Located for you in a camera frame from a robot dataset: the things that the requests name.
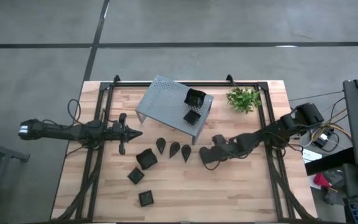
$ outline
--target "black triangular piece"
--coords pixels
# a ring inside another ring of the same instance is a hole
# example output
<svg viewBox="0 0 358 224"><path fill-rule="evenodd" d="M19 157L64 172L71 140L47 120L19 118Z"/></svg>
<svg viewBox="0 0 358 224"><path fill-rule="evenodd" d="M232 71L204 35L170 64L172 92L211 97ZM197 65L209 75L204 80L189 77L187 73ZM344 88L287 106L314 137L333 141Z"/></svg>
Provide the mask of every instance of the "black triangular piece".
<svg viewBox="0 0 358 224"><path fill-rule="evenodd" d="M190 153L191 153L191 147L189 145L184 145L181 148L181 154L183 155L185 162L187 162L188 158L190 157Z"/></svg>
<svg viewBox="0 0 358 224"><path fill-rule="evenodd" d="M155 144L157 145L157 148L158 148L158 150L160 151L160 153L161 153L161 155L162 155L162 152L163 152L164 149L165 149L165 139L159 138L159 139L157 139L157 141L155 142Z"/></svg>
<svg viewBox="0 0 358 224"><path fill-rule="evenodd" d="M171 159L180 149L180 144L177 142L172 143L171 148L169 149L169 158Z"/></svg>
<svg viewBox="0 0 358 224"><path fill-rule="evenodd" d="M141 136L143 134L142 131L134 130L128 127L128 125L125 127L127 140L126 142L129 142L130 140L136 138L137 136Z"/></svg>

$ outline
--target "yellow wire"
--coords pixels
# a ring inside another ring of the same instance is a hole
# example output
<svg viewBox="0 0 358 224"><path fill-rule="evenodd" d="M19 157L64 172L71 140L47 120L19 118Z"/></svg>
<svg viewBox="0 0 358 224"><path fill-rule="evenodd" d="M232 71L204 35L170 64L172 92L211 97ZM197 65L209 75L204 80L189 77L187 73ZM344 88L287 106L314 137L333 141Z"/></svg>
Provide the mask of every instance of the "yellow wire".
<svg viewBox="0 0 358 224"><path fill-rule="evenodd" d="M343 109L342 111L336 113L336 114L330 119L330 121L332 121L335 117L339 116L341 113L343 113L343 112L345 112L345 111L346 111L346 109ZM327 122L325 122L324 124L322 124L322 125L320 126L321 129L320 129L319 131L317 131L317 133L312 133L311 138L312 138L313 141L317 140L318 137L316 138L316 136L320 136L320 135L324 132L324 130L325 130L327 127L332 127L332 128L334 128L334 129L337 129L338 131L340 131L340 132L346 134L349 138L352 138L352 136L351 136L348 132L346 132L345 130L343 130L342 128L336 126L335 124L329 124L330 121L327 121Z"/></svg>

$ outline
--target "wooden table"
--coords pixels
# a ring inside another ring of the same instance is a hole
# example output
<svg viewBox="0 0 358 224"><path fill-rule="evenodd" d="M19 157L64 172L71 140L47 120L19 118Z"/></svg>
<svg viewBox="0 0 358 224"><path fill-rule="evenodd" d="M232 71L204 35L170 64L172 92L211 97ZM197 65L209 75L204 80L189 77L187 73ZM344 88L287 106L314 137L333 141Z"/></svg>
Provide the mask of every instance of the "wooden table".
<svg viewBox="0 0 358 224"><path fill-rule="evenodd" d="M93 119L100 82L84 82L80 96L82 114L80 121ZM283 81L268 81L275 118L290 112ZM169 159L169 146L177 141L191 144L191 136L172 129L152 119L140 124L135 108L147 90L146 87L114 88L110 119L127 113L127 124L143 135L126 144L126 155L118 153L118 142L106 142L103 164L96 199L94 222L252 222L277 221L267 167L264 145L254 149L244 160L230 159L214 171L201 163L198 151L210 147L211 138L223 134L225 138L260 129L257 112L236 113L227 104L225 94L231 87L196 88L213 95L211 112L187 163L179 152ZM265 114L268 114L263 102ZM155 141L163 137L167 146L163 155ZM68 151L78 148L71 142ZM140 167L135 155L152 148L158 163L144 170L145 177L134 185L127 175ZM78 193L83 175L86 149L74 152L65 159L52 218L59 216ZM307 211L316 217L316 210L299 152L287 149L284 158L292 192ZM154 204L140 207L138 193L151 190ZM284 212L285 200L280 198ZM84 203L84 215L88 211Z"/></svg>

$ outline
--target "green plant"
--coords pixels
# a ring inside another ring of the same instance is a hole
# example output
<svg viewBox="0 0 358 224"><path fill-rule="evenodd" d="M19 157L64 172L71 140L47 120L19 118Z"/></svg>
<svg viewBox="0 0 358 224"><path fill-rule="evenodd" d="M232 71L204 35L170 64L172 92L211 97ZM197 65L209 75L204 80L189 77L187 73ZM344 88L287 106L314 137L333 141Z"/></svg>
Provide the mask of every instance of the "green plant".
<svg viewBox="0 0 358 224"><path fill-rule="evenodd" d="M262 102L259 100L259 91L245 90L235 87L229 93L226 93L228 103L235 111L253 112L253 108L259 107Z"/></svg>

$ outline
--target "cable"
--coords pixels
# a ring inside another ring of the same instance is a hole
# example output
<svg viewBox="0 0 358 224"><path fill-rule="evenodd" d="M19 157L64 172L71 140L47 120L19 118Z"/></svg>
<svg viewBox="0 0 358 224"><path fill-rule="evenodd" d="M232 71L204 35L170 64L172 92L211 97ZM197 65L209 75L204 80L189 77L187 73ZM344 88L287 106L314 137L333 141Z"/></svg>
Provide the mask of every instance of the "cable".
<svg viewBox="0 0 358 224"><path fill-rule="evenodd" d="M284 153L281 155L280 158L283 158L283 157L285 156L285 154L287 153L287 150L285 150L285 148L276 148L276 147L273 147L273 149L274 149L274 151L276 151L276 154L277 154L277 151L278 151L278 150L284 150Z"/></svg>
<svg viewBox="0 0 358 224"><path fill-rule="evenodd" d="M106 109L103 109L102 117L105 117L107 121L110 121L110 122L113 122L113 123L115 122L115 121L112 121L112 120L110 120L110 119L108 118L107 113L106 113Z"/></svg>
<svg viewBox="0 0 358 224"><path fill-rule="evenodd" d="M339 125L337 124L330 124L329 125L330 127L334 128L334 129L337 129L338 131L344 133L348 138L349 140L352 140L352 135L349 134L347 131L345 131L342 127L340 127Z"/></svg>
<svg viewBox="0 0 358 224"><path fill-rule="evenodd" d="M301 145L302 147L308 147L310 146L310 144L313 142L312 138L310 137L310 142L307 145L302 145L302 138L303 136L306 136L305 134L301 136L301 138L299 139L299 145Z"/></svg>
<svg viewBox="0 0 358 224"><path fill-rule="evenodd" d="M319 129L317 130L317 132L312 132L312 135L311 135L312 141L317 140L318 136L320 136L320 135L324 132L324 130L325 130L328 126L330 126L330 125L332 124L331 121L333 120L333 118L339 116L341 113L343 113L343 112L346 111L346 109L343 109L342 111L340 111L340 112L336 113L335 115L333 115L333 114L334 114L335 106L336 106L340 101L342 101L343 99L344 99L344 98L341 98L341 99L337 100L337 102L335 102L335 103L333 104L333 109L331 110L331 115L330 115L330 117L329 117L329 121L327 121L327 122L325 122L324 124L322 124L322 125L319 127Z"/></svg>
<svg viewBox="0 0 358 224"><path fill-rule="evenodd" d="M304 150L303 146L301 146L301 145L299 145L299 144L289 143L289 142L287 142L286 140L284 140L283 138L281 138L279 135L277 135L277 134L275 134L275 133L272 133L272 132L270 132L270 131L266 131L266 132L264 132L263 134L265 134L265 133L274 135L276 138L279 138L281 141L283 141L283 143L285 143L288 147L292 148L294 151L298 151L298 152L301 152L301 153L303 154L303 150ZM301 149L300 149L300 150L299 150L299 149L295 149L293 146L299 146L299 147L301 147Z"/></svg>
<svg viewBox="0 0 358 224"><path fill-rule="evenodd" d="M80 149L84 148L84 146L85 146L85 145L82 145L82 146L81 146L81 147L79 147L78 149L74 149L74 150L72 150L71 152L67 153L67 154L66 154L66 158L67 158L67 157L68 157L68 155L70 155L71 153L76 152L76 151L78 151L78 150L80 150Z"/></svg>
<svg viewBox="0 0 358 224"><path fill-rule="evenodd" d="M341 146L343 149L345 149L345 146L341 145L339 142L334 142L334 141L332 141L332 140L330 140L330 139L327 139L327 140L330 141L330 142L332 142L332 143L335 143L335 144L337 144L338 146Z"/></svg>
<svg viewBox="0 0 358 224"><path fill-rule="evenodd" d="M70 105L71 105L72 102L75 102L75 103L76 103L76 107L77 107L77 110L78 110L78 117L77 117L77 118L75 118L75 116L73 116L73 114L72 114L71 111L70 111ZM64 129L71 128L71 127L73 127L76 123L81 124L81 125L83 125L83 126L88 126L87 124L83 124L82 122L79 121L79 119L81 118L81 105L80 105L80 102L79 102L78 100L76 100L76 99L71 99L71 100L67 103L67 112L68 112L68 115L73 119L73 123L72 123L71 125L65 127L65 128L62 128L63 125L58 124L58 123L52 121L51 119L44 119L44 120L42 120L42 124L45 124L46 122L49 122L49 123L52 123L52 124L54 124L54 125L59 125L59 126L60 126L60 128L59 128L60 130L64 130Z"/></svg>
<svg viewBox="0 0 358 224"><path fill-rule="evenodd" d="M315 96L307 96L307 97L302 97L302 98L295 98L295 99L291 99L289 101L295 101L295 100L303 100L303 99L308 99L308 98L314 98L314 97L319 97L319 96L326 96L326 95L331 95L331 94L336 94L336 93L342 93L342 91L335 91L332 93L325 93L325 94L320 94L320 95L315 95Z"/></svg>
<svg viewBox="0 0 358 224"><path fill-rule="evenodd" d="M334 103L334 106L333 106L333 109L331 110L331 116L330 116L330 118L329 118L328 123L330 123L331 120L334 118L334 117L333 117L333 113L334 113L334 109L335 109L336 104L339 103L340 101L344 100L344 99L345 99L345 98L341 98L341 99L339 99L337 102ZM341 114L341 113L342 113L343 111L345 111L345 110L342 110L341 112L337 113L335 116Z"/></svg>
<svg viewBox="0 0 358 224"><path fill-rule="evenodd" d="M341 119L339 119L339 120L337 120L337 121L335 121L335 122L333 122L333 123L331 123L331 124L336 124L336 123L342 121L345 117L347 117L347 114L346 114L345 116L343 116L343 118L341 118Z"/></svg>
<svg viewBox="0 0 358 224"><path fill-rule="evenodd" d="M243 155L243 156L237 156L237 155L235 155L234 153L229 152L229 151L227 151L227 150L224 150L224 149L223 149L223 151L225 151L225 152L228 153L230 156L232 156L232 157L234 157L234 158L236 158L236 159L245 159L245 158L248 157L249 154L251 154L251 152L252 152L252 150L250 150L247 154L245 154L245 155Z"/></svg>
<svg viewBox="0 0 358 224"><path fill-rule="evenodd" d="M218 164L216 164L215 167L213 167L212 169L210 169L210 168L208 168L208 167L206 166L206 164L203 162L205 168L208 169L209 171L212 171L212 170L215 170L216 168L218 168L218 165L219 165L220 163L221 163L221 161L218 161Z"/></svg>

